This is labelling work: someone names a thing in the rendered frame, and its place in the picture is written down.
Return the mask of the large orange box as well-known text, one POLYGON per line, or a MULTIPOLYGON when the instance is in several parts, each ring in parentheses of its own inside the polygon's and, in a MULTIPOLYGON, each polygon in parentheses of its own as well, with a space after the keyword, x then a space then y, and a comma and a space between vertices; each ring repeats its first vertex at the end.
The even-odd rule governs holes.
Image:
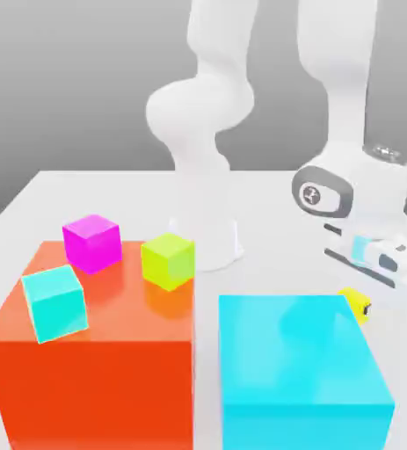
POLYGON ((142 277, 141 245, 78 272, 86 330, 39 344, 23 288, 0 308, 0 413, 11 450, 193 450, 193 283, 142 277))

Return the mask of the large cyan box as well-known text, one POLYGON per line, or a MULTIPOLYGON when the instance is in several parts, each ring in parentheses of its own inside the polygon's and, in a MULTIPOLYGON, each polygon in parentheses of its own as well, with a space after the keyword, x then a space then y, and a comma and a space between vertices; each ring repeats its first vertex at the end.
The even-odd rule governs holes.
POLYGON ((219 299, 222 450, 384 450, 395 402, 345 297, 219 299))

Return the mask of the small cyan cube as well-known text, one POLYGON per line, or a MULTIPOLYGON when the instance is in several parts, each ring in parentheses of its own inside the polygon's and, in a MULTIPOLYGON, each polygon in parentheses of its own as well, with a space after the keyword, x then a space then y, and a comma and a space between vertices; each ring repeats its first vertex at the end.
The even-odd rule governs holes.
POLYGON ((39 344, 89 328, 84 289, 71 265, 25 275, 21 282, 39 344))

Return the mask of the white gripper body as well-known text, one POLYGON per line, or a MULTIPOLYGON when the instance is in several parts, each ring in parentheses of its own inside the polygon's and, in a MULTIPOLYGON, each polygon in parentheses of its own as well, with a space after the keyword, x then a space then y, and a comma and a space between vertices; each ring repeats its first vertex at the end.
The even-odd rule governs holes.
POLYGON ((335 261, 341 287, 365 294, 375 308, 407 308, 407 260, 400 251, 367 250, 362 264, 349 260, 341 250, 323 252, 335 261))

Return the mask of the small lime cube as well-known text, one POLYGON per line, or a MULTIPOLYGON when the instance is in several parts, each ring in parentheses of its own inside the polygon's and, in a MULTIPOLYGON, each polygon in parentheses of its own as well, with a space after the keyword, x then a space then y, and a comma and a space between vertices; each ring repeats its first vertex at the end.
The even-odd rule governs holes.
POLYGON ((167 232, 141 245, 142 276, 171 292, 195 274, 195 244, 167 232))

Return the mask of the small yellow cube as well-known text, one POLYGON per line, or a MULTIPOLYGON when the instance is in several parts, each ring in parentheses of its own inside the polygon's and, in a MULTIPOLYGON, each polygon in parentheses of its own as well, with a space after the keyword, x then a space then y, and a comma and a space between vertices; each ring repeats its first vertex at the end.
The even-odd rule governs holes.
POLYGON ((346 298, 358 324, 363 324, 368 320, 369 310, 372 306, 368 296, 351 287, 340 289, 338 294, 346 298))

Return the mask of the small magenta cube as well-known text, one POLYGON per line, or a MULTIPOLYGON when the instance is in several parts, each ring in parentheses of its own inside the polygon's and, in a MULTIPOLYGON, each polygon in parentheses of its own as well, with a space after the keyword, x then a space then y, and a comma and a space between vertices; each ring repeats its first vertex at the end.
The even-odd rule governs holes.
POLYGON ((62 226, 67 260, 87 274, 122 260, 120 226, 98 214, 62 226))

